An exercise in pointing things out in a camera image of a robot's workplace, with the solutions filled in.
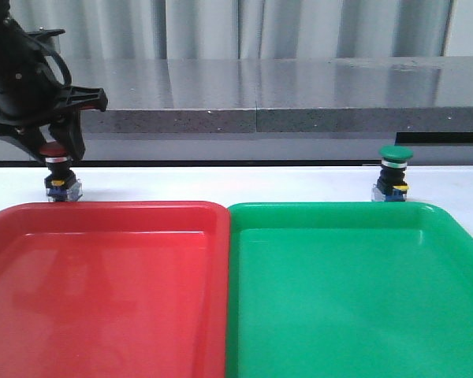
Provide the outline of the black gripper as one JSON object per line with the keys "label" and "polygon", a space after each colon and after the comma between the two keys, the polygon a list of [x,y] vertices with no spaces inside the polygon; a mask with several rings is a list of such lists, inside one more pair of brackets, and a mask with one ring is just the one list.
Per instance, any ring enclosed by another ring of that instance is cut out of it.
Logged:
{"label": "black gripper", "polygon": [[50,135],[74,161],[81,161],[86,148],[80,111],[105,111],[106,93],[73,85],[67,64],[51,42],[63,29],[26,32],[9,10],[9,2],[0,1],[0,121],[5,123],[0,124],[0,140],[44,163],[40,148],[47,141],[40,129],[13,126],[51,122]]}

